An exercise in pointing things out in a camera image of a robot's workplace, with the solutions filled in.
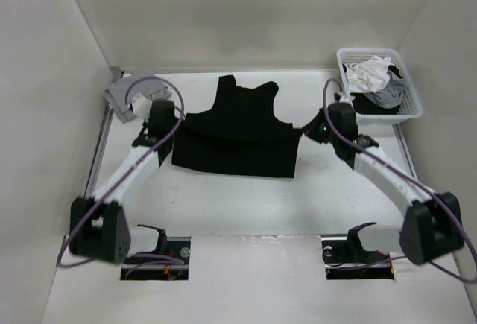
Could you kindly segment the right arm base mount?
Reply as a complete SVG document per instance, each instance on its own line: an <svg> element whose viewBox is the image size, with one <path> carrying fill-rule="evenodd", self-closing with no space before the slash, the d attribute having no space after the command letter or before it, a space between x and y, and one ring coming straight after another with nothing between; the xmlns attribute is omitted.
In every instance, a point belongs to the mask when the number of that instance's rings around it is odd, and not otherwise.
<svg viewBox="0 0 477 324"><path fill-rule="evenodd" d="M328 280L394 280L390 255L381 251L367 251L352 244L346 237L323 237L322 260Z"/></svg>

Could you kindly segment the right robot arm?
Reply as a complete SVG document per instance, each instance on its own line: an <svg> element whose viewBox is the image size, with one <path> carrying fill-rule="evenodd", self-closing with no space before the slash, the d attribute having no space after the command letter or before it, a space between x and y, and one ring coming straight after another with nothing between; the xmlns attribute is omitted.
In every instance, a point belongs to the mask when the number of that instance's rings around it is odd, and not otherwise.
<svg viewBox="0 0 477 324"><path fill-rule="evenodd" d="M405 174L373 138L361 134L353 108L334 103L302 129L319 144L333 146L335 155L351 170L370 180L399 210L400 228L364 223L349 230L347 255L363 261L372 252L402 253L413 264L426 264L464 246L457 198L439 194Z"/></svg>

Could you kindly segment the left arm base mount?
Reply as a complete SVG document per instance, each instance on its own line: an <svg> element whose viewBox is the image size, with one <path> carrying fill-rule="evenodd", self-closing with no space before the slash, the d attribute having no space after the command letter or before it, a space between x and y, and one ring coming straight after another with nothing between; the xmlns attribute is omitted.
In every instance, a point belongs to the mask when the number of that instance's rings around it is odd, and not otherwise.
<svg viewBox="0 0 477 324"><path fill-rule="evenodd" d="M160 254L129 257L121 265L122 281L187 281L191 259L190 237L168 238Z"/></svg>

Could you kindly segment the black tank top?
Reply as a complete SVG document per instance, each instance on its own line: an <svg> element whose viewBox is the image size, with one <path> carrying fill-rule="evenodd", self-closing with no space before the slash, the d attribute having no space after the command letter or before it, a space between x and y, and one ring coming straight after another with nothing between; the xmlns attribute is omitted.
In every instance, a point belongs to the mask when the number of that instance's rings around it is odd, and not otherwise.
<svg viewBox="0 0 477 324"><path fill-rule="evenodd" d="M174 137L173 165L204 173L292 179L302 130L274 114L279 87L221 76L211 109L187 113Z"/></svg>

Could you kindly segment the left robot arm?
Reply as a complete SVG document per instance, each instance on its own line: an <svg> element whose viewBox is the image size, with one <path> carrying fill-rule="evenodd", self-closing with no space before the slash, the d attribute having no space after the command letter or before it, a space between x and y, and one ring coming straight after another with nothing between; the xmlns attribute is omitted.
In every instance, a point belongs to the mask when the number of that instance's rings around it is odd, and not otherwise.
<svg viewBox="0 0 477 324"><path fill-rule="evenodd" d="M67 239L72 255L110 264L121 264L134 255L143 255L154 264L165 259L165 230L129 226L124 205L170 154L179 121L175 110L171 101L154 101L115 173L89 197L73 201Z"/></svg>

